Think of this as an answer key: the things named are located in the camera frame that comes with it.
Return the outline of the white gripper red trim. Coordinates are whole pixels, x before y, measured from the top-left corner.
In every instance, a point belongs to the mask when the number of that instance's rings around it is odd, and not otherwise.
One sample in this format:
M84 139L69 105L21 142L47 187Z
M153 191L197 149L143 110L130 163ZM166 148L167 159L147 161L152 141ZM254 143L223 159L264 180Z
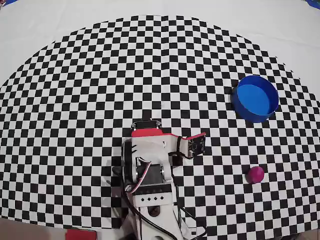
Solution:
M178 156L181 138L164 133L158 120L136 121L131 125L131 153L133 157Z

